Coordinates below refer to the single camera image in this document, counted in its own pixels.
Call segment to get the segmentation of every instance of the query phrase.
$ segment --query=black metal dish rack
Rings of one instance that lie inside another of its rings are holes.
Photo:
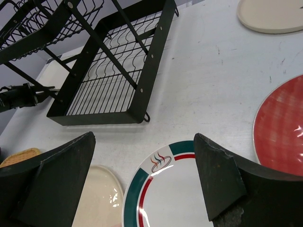
[[[5,0],[15,15],[0,31],[0,64],[34,85],[37,81],[9,61],[46,51],[69,71],[47,116],[61,125],[141,123],[174,14],[174,0],[142,0],[92,23],[104,0]],[[60,60],[47,46],[86,30],[80,54]],[[76,60],[72,69],[66,64]]]

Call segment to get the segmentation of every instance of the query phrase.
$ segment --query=screw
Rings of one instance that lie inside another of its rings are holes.
[[[71,9],[74,7],[70,1],[67,3],[67,5],[68,5],[68,7],[71,8]]]

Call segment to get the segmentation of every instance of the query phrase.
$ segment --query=red plate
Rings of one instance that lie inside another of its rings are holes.
[[[261,165],[303,176],[303,75],[265,99],[255,119],[253,140]]]

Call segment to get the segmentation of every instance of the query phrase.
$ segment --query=white table surface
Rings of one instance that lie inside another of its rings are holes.
[[[150,123],[63,127],[46,117],[48,99],[16,111],[0,136],[1,148],[10,154],[30,147],[47,151],[93,131],[92,164],[109,167],[124,189],[150,153],[198,132],[255,161],[255,114],[274,88],[303,72],[303,35],[250,31],[238,21],[237,3],[206,0],[180,9],[148,106]],[[46,69],[40,81],[64,78],[64,69],[55,71]]]

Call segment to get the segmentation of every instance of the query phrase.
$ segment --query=black wire grid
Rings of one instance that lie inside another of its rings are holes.
[[[30,8],[30,3],[34,4],[33,0],[21,0],[17,3],[10,3],[10,6],[13,7],[16,13],[19,10],[25,11],[25,9]],[[0,50],[7,48],[18,40],[25,38],[26,36],[41,29],[47,23],[47,21],[53,15],[55,10],[59,7],[59,5],[62,4],[62,1],[44,0],[39,1],[39,3],[39,7],[35,5],[35,7],[33,7],[31,10],[27,11],[26,16],[22,19],[21,22],[17,23],[17,21],[15,21],[16,24],[14,26],[10,27],[8,30],[0,31],[0,43],[2,44],[0,46]],[[103,7],[103,4],[104,0],[80,0],[77,8],[79,12],[83,15],[83,17],[87,20],[87,22],[92,25],[100,9]],[[16,59],[21,59],[22,57],[26,57],[27,55],[37,52],[39,50],[43,50],[45,47],[51,44],[56,44],[58,41],[62,41],[67,37],[73,36],[74,34],[78,34],[83,30],[84,28],[77,21],[75,16],[71,15],[71,17],[68,19],[67,23],[55,39],[43,46],[40,46],[34,50],[23,54],[22,56],[13,59],[13,61],[15,61]]]
[[[133,21],[138,35],[157,27],[161,13]],[[146,54],[135,41],[127,25],[108,33],[111,39],[104,43],[121,65],[138,84]],[[143,41],[149,49],[153,35]],[[67,112],[67,115],[125,112],[129,108],[135,89],[125,79],[112,61],[99,49],[92,65]]]

